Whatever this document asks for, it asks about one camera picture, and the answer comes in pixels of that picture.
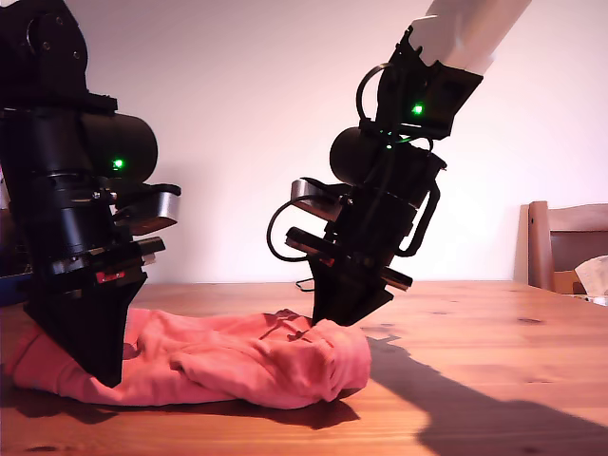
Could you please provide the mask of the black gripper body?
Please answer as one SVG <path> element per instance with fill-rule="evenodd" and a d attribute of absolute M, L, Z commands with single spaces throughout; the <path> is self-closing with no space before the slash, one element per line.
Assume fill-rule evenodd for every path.
<path fill-rule="evenodd" d="M 339 267 L 357 281 L 382 279 L 404 291 L 412 285 L 411 277 L 390 268 L 416 215 L 406 201 L 364 189 L 294 189 L 290 204 L 327 222 L 323 237 L 295 227 L 287 233 L 286 244 L 309 260 Z"/>
<path fill-rule="evenodd" d="M 128 302 L 144 284 L 143 259 L 163 250 L 166 187 L 86 172 L 5 176 L 9 215 L 28 274 L 2 281 L 5 302 L 29 300 L 38 283 L 126 273 Z"/>

